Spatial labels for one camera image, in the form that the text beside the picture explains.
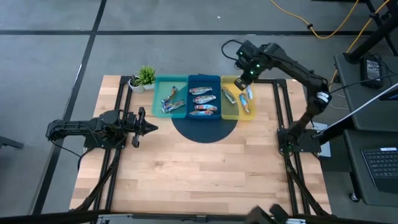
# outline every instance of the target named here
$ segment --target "white pot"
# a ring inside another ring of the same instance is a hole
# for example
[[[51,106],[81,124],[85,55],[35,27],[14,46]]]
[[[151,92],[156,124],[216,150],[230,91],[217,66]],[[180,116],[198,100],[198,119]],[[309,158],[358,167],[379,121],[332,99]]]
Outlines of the white pot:
[[[139,86],[132,86],[131,84],[130,84],[130,81],[128,81],[127,82],[128,84],[129,84],[129,87],[132,89],[132,91],[134,92],[134,93],[143,93],[144,92],[144,87],[142,86],[142,85],[139,85]]]
[[[146,90],[153,90],[155,88],[155,83],[150,85],[144,85],[144,89]]]

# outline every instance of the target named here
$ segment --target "yellow cable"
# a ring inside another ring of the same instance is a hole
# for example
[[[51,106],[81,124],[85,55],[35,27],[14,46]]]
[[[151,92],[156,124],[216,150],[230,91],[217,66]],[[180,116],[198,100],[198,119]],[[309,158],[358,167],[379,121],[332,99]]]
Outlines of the yellow cable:
[[[304,23],[306,23],[306,25],[308,25],[308,26],[310,25],[310,23],[309,23],[308,21],[306,21],[304,18],[302,18],[302,17],[300,17],[300,16],[298,16],[298,15],[295,15],[295,14],[293,14],[293,13],[291,13],[291,12],[288,12],[288,11],[286,11],[285,9],[282,9],[280,6],[278,6],[278,5],[274,2],[274,0],[270,0],[270,1],[271,1],[278,9],[280,9],[282,12],[284,12],[284,13],[286,13],[286,14],[288,14],[288,15],[291,15],[291,16],[293,16],[293,17],[296,17],[297,19],[300,19],[301,21],[303,21]],[[316,37],[318,37],[319,39],[327,39],[327,38],[329,38],[329,37],[333,37],[333,35],[334,35],[335,33],[337,33],[337,31],[339,31],[339,30],[343,27],[343,25],[346,23],[346,21],[348,20],[348,18],[349,18],[350,15],[351,15],[351,13],[353,13],[353,11],[354,11],[354,9],[355,9],[357,3],[359,3],[359,0],[356,0],[354,6],[351,8],[351,10],[349,11],[349,13],[348,13],[348,15],[346,16],[346,18],[343,20],[343,22],[340,24],[340,26],[338,26],[338,28],[337,28],[333,33],[331,33],[330,35],[328,35],[328,36],[326,36],[326,37],[321,37],[321,36],[319,36],[319,35],[315,32],[315,30],[314,30],[312,27],[310,27],[311,31],[312,31],[313,34],[314,34]]]
[[[375,13],[378,13],[390,0],[385,1],[377,10]],[[359,37],[362,35],[363,31],[368,27],[368,25],[372,22],[372,19],[369,19],[368,22],[365,24],[365,26],[362,28],[361,32],[359,32],[358,36],[355,38],[355,40],[353,41],[353,43],[350,45],[350,47],[348,47],[346,53],[348,53],[353,47],[354,44],[358,41]],[[329,85],[329,91],[331,90],[331,84],[333,84],[333,80],[335,79],[337,75],[337,70],[335,70],[332,78],[331,78],[331,82]]]

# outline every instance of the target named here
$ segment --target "plastic bin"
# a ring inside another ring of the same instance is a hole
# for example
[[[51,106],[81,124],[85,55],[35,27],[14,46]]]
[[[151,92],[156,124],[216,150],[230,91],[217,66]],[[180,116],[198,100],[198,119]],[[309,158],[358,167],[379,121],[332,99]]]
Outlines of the plastic bin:
[[[229,92],[232,93],[234,96],[236,103],[232,104],[227,97],[225,97],[224,94],[221,93],[221,107],[222,107],[222,112],[221,112],[221,117],[223,119],[234,119],[234,120],[253,120],[256,116],[256,102],[254,101],[254,97],[252,100],[249,99],[249,97],[246,97],[248,99],[249,103],[249,108],[250,108],[250,113],[245,112],[243,109],[241,100],[239,99],[239,95],[241,93],[246,93],[246,90],[241,91],[239,88],[237,88],[234,84],[234,81],[237,79],[237,76],[231,76],[231,75],[224,75],[221,77],[221,87],[226,87]],[[253,92],[253,96],[255,96],[254,92],[254,87],[253,85],[250,86],[251,90]]]
[[[152,114],[158,118],[185,118],[187,104],[168,113],[162,111],[162,100],[171,94],[172,87],[178,88],[178,93],[172,99],[172,103],[180,100],[187,102],[188,75],[157,75],[155,79],[155,93],[152,104]]]
[[[220,83],[221,79],[217,75],[190,75],[188,77],[188,88],[187,88],[187,117],[193,119],[220,119],[221,118],[221,88]],[[200,95],[193,95],[189,93],[189,89],[197,88],[197,87],[211,87],[212,91],[208,91],[206,93]],[[195,110],[195,105],[198,105],[193,102],[193,99],[198,96],[205,96],[205,95],[215,95],[216,99],[204,103],[206,105],[213,105],[216,106],[218,111],[214,112],[212,115],[190,115],[189,112]]]

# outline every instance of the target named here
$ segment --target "wooden tabletop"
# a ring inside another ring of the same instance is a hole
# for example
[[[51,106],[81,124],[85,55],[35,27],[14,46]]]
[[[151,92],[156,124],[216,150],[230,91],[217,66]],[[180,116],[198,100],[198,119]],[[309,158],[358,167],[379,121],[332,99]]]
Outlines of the wooden tabletop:
[[[94,117],[114,109],[119,80],[120,76],[104,76]],[[293,117],[299,119],[306,106],[303,88],[295,80],[287,80],[287,86]],[[256,205],[268,210],[278,203],[291,213],[284,161],[277,151],[278,121],[272,85],[255,83],[254,88],[255,120],[238,121],[229,136],[211,144],[188,140],[171,119],[155,118],[151,113],[153,90],[133,94],[130,111],[138,112],[143,106],[146,120],[159,129],[141,137],[139,148],[128,144],[122,151],[111,210],[244,215]],[[287,126],[281,89],[280,96]],[[323,209],[331,212],[319,161],[311,154],[300,155],[306,186]],[[79,206],[93,190],[103,156],[104,149],[94,149],[83,158],[70,208]],[[107,193],[106,186],[101,208]],[[303,213],[297,186],[296,196]]]

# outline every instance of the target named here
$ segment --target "potted plant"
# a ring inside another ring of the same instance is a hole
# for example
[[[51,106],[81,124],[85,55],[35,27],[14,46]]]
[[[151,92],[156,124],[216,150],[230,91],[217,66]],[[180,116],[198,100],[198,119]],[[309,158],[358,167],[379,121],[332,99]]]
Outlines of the potted plant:
[[[134,93],[142,93],[145,90],[141,80],[135,75],[131,75],[131,79],[128,81],[128,84]]]
[[[151,66],[142,66],[139,70],[139,79],[144,89],[153,90],[155,88],[155,69]]]

